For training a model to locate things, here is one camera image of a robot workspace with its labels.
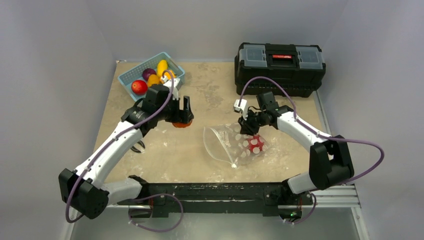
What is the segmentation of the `red fake apple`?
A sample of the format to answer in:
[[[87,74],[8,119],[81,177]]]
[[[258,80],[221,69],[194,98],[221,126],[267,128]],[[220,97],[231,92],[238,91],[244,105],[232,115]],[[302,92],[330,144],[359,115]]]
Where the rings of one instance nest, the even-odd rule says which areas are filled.
[[[130,88],[135,95],[142,96],[146,94],[149,87],[144,80],[137,79],[131,83]]]

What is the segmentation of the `orange fake fruit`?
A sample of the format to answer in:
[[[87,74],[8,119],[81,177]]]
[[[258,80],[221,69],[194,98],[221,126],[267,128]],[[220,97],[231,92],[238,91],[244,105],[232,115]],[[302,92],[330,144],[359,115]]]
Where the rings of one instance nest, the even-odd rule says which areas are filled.
[[[162,84],[166,83],[167,81],[171,80],[171,78],[176,78],[177,76],[175,75],[175,73],[172,70],[165,70],[161,77],[160,77],[160,82]]]

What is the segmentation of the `polka dot zip top bag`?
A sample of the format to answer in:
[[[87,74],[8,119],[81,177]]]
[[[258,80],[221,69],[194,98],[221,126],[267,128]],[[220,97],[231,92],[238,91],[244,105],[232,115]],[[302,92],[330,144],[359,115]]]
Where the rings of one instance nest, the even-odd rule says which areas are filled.
[[[233,169],[250,164],[255,159],[263,157],[270,149],[270,144],[264,139],[264,147],[259,154],[248,149],[248,139],[252,135],[240,134],[238,123],[226,123],[203,128],[203,144],[207,153],[220,162],[230,164]]]

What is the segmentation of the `orange yellow fake mango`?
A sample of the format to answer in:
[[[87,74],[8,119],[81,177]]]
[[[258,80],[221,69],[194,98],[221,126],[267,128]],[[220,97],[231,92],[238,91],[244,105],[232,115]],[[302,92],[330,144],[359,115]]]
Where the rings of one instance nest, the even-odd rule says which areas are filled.
[[[156,74],[149,75],[147,79],[147,86],[149,88],[153,85],[161,85],[161,84],[162,84],[162,80]]]

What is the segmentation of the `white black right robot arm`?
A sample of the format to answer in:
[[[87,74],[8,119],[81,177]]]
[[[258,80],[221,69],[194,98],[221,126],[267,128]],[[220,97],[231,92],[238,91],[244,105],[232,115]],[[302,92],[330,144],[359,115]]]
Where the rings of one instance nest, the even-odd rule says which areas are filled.
[[[294,109],[280,106],[272,92],[261,93],[256,97],[259,109],[249,109],[245,99],[237,99],[233,104],[240,113],[238,123],[242,135],[255,136],[264,126],[272,126],[296,140],[309,153],[308,170],[283,182],[280,196],[288,204],[300,198],[301,193],[311,190],[325,190],[348,180],[354,175],[350,151],[345,139],[320,134],[312,125],[294,115]]]

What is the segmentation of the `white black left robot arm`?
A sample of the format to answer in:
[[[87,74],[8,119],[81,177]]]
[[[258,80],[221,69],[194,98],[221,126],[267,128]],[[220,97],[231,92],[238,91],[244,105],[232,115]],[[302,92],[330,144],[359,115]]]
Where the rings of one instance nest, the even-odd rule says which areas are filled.
[[[69,223],[75,209],[82,217],[97,218],[107,206],[122,201],[146,203],[149,191],[140,177],[106,183],[112,169],[131,147],[143,140],[158,122],[188,127],[194,119],[188,95],[180,96],[176,87],[154,84],[144,98],[137,100],[122,115],[115,129],[104,143],[74,170],[65,168],[58,176],[61,198],[66,204],[65,218]]]

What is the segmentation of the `purple fake cabbage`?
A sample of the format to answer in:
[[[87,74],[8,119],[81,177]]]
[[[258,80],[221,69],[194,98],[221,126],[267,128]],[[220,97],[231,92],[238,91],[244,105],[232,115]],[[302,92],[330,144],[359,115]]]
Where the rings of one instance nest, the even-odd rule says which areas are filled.
[[[151,75],[156,75],[157,73],[156,73],[156,71],[154,70],[154,69],[152,69],[152,68],[146,68],[146,69],[144,69],[143,70],[143,72],[142,72],[142,78],[145,80],[145,81],[148,81],[148,79],[149,79],[149,77],[151,76]]]

